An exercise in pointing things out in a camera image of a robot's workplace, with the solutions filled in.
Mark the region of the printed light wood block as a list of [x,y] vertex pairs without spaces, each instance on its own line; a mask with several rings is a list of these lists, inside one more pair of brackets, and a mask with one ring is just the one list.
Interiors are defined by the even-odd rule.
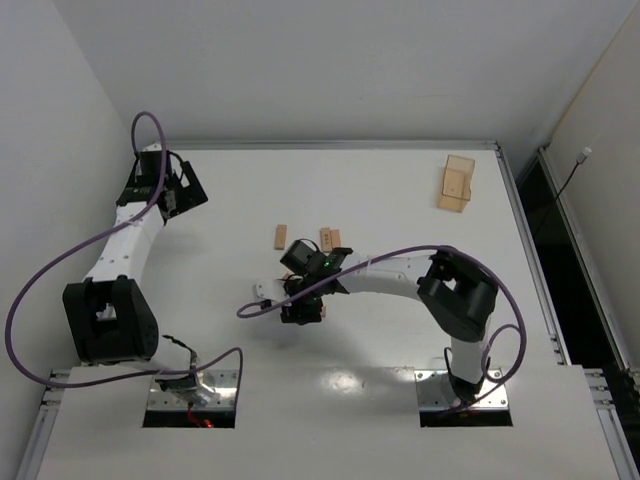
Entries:
[[320,229],[320,241],[322,252],[328,253],[332,250],[331,229],[329,227],[323,227]]

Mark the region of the clear amber plastic box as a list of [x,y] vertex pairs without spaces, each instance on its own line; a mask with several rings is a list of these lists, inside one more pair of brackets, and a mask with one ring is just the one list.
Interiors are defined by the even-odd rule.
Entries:
[[449,154],[447,157],[438,207],[462,213],[471,200],[475,160]]

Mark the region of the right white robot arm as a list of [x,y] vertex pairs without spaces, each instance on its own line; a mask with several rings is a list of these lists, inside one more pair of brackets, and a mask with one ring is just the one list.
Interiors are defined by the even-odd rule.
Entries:
[[283,282],[285,296],[294,299],[281,309],[284,323],[320,322],[323,298],[333,294],[377,293],[421,302],[451,338],[447,370],[453,392],[463,403],[475,400],[489,365],[486,330],[498,285],[471,261],[444,249],[376,260],[346,247],[324,253],[297,240],[280,263],[293,274]]

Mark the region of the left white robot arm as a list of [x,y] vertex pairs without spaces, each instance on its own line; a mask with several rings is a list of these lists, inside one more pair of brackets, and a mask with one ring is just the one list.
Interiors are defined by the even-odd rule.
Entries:
[[190,163],[170,152],[137,155],[116,201],[116,232],[95,265],[62,299],[79,359],[86,364],[127,363],[158,370],[164,391],[192,391],[197,354],[159,331],[139,286],[151,247],[166,223],[208,197]]

